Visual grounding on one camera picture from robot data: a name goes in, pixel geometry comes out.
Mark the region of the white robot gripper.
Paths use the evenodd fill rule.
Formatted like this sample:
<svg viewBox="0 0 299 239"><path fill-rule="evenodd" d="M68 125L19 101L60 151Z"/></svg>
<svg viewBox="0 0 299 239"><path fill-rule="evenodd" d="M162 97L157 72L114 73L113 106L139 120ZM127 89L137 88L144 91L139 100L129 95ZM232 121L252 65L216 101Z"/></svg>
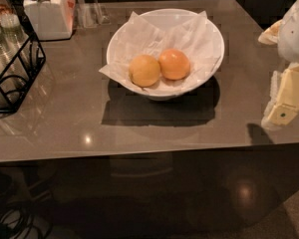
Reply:
<svg viewBox="0 0 299 239"><path fill-rule="evenodd" d="M290 124L299 113L299 0L279 20L263 31L258 41L275 45L278 54L289 62L283 72L274 71L271 78L270 101L261 126L276 130Z"/></svg>

